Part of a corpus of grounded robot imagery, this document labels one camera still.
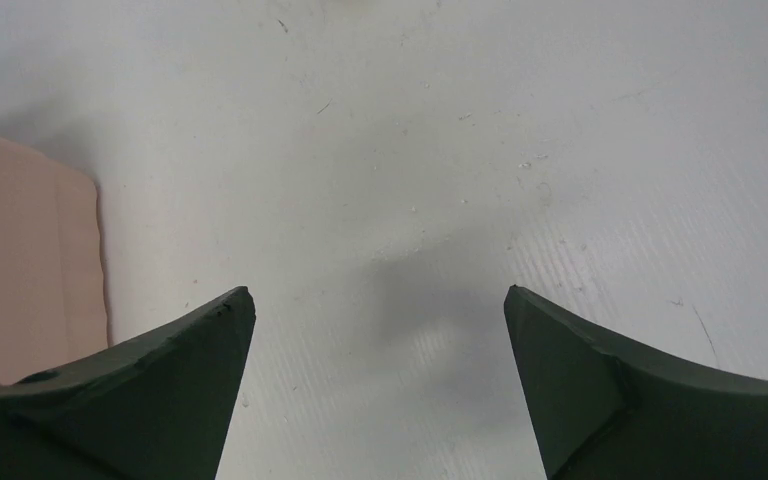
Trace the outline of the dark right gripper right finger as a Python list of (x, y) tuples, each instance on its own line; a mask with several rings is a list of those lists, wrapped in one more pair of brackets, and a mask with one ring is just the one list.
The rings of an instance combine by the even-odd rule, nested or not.
[(768, 479), (768, 380), (694, 363), (512, 286), (504, 315), (551, 479)]

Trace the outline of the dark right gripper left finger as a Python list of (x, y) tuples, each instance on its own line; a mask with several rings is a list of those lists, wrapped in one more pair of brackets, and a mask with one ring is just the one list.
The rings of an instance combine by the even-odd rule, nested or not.
[(96, 354), (0, 384), (0, 479), (212, 479), (256, 311), (240, 286)]

